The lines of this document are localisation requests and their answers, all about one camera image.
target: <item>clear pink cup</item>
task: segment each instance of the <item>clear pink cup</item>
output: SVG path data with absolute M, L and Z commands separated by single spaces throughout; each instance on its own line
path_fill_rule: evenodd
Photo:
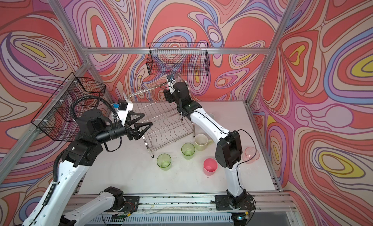
M 245 153 L 242 159 L 244 162 L 247 161 L 246 164 L 251 164 L 251 163 L 254 163 L 255 160 L 258 160 L 259 157 L 260 157 L 259 151 L 256 151 L 254 147 L 250 146 L 245 149 Z
M 212 158 L 208 158 L 203 162 L 203 172 L 207 176 L 211 176 L 217 170 L 217 162 Z

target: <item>beige mug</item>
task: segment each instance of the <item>beige mug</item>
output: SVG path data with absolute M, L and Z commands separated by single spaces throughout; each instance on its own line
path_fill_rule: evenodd
M 198 151 L 203 151 L 204 149 L 206 149 L 206 147 L 209 143 L 213 142 L 213 140 L 208 139 L 206 135 L 198 134 L 198 135 L 195 136 L 194 142 L 196 144 L 195 148 Z

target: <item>dish rack leg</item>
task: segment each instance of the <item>dish rack leg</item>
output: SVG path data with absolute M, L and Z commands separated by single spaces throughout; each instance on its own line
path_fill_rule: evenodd
M 146 140 L 146 138 L 145 138 L 144 135 L 142 136 L 142 139 L 144 140 L 144 143 L 145 143 L 146 149 L 148 149 L 148 153 L 150 154 L 150 156 L 151 156 L 152 158 L 154 158 L 154 155 L 153 155 L 153 153 L 152 153 L 152 150 L 150 149 L 150 147 L 149 147 L 149 145 L 148 145 L 148 142 L 147 142 L 147 140 Z
M 194 126 L 194 123 L 191 121 L 192 125 L 193 125 L 193 138 L 195 137 L 195 126 Z

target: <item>robotic arm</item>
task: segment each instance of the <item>robotic arm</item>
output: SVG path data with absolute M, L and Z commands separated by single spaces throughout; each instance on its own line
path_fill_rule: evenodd
M 233 209 L 240 208 L 245 201 L 244 191 L 238 181 L 236 168 L 241 160 L 242 147 L 237 131 L 229 131 L 214 121 L 202 106 L 192 100 L 185 82 L 176 82 L 174 75 L 168 75 L 168 88 L 163 90 L 166 100 L 177 104 L 178 112 L 193 123 L 199 125 L 215 142 L 215 158 L 225 168 L 228 182 L 228 202 Z
M 114 124 L 103 116 L 101 110 L 92 109 L 77 117 L 75 106 L 85 99 L 97 99 L 110 108 L 114 115 Z M 70 196 L 78 183 L 92 166 L 102 149 L 102 144 L 127 135 L 129 140 L 138 140 L 153 125 L 152 123 L 136 123 L 144 114 L 132 112 L 133 103 L 119 100 L 112 107 L 104 99 L 97 96 L 84 96 L 70 107 L 70 114 L 79 126 L 79 133 L 66 150 L 58 155 L 53 166 L 53 182 L 35 207 L 30 216 L 23 222 L 23 226 L 82 226 L 105 210 L 120 211 L 124 209 L 123 191 L 115 187 L 104 190 L 96 199 L 82 207 L 62 215 Z M 138 116 L 132 120 L 131 115 Z

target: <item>white cup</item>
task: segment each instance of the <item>white cup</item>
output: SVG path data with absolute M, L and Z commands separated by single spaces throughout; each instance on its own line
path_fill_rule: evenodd
M 206 149 L 207 145 L 213 141 L 212 139 L 208 139 L 206 135 L 198 134 L 195 136 L 194 142 L 196 144 L 195 148 L 198 151 L 203 151 L 204 149 Z
M 207 113 L 212 119 L 214 119 L 215 120 L 215 116 L 212 114 L 212 113 Z

